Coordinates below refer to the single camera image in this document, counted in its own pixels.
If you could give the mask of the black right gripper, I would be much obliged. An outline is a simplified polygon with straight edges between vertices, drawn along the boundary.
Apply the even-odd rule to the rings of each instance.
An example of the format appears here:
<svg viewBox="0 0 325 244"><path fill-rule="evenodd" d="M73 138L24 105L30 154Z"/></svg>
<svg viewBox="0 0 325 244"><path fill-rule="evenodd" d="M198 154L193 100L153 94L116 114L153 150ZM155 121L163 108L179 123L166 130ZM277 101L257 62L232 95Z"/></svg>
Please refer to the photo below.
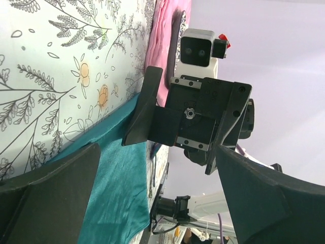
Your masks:
<svg viewBox="0 0 325 244"><path fill-rule="evenodd" d="M123 146L147 141L184 150L193 163L217 169L220 146L235 150L251 136L254 101L250 84L213 78L174 78L164 107L156 108L163 69L148 66L141 92L122 140Z"/></svg>

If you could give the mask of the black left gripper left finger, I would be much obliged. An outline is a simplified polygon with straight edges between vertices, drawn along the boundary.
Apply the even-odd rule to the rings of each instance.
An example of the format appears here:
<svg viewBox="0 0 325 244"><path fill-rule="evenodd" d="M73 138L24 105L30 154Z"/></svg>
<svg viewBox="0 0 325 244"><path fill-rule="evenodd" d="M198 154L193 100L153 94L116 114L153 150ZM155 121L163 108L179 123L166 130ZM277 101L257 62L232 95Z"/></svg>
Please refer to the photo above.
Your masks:
<svg viewBox="0 0 325 244"><path fill-rule="evenodd" d="M1 243L77 243L100 155L88 144L1 181Z"/></svg>

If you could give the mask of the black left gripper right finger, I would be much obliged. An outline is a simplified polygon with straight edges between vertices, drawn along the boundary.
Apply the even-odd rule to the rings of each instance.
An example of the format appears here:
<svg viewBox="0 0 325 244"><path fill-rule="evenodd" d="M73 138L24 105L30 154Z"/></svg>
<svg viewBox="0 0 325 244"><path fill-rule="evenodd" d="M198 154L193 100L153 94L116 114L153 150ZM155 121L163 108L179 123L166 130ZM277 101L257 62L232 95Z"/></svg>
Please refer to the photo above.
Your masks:
<svg viewBox="0 0 325 244"><path fill-rule="evenodd" d="M216 148L238 243L324 243L324 187Z"/></svg>

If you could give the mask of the teal cloth napkin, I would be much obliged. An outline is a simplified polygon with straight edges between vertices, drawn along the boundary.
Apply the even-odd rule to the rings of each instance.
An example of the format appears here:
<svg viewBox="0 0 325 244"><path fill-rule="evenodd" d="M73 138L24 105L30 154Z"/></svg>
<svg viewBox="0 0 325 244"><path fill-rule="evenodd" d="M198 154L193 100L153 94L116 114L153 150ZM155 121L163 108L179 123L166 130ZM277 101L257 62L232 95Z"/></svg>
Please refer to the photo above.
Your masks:
<svg viewBox="0 0 325 244"><path fill-rule="evenodd" d="M122 146L139 96L89 129L48 163L97 143L101 156L78 243L129 243L148 226L146 143Z"/></svg>

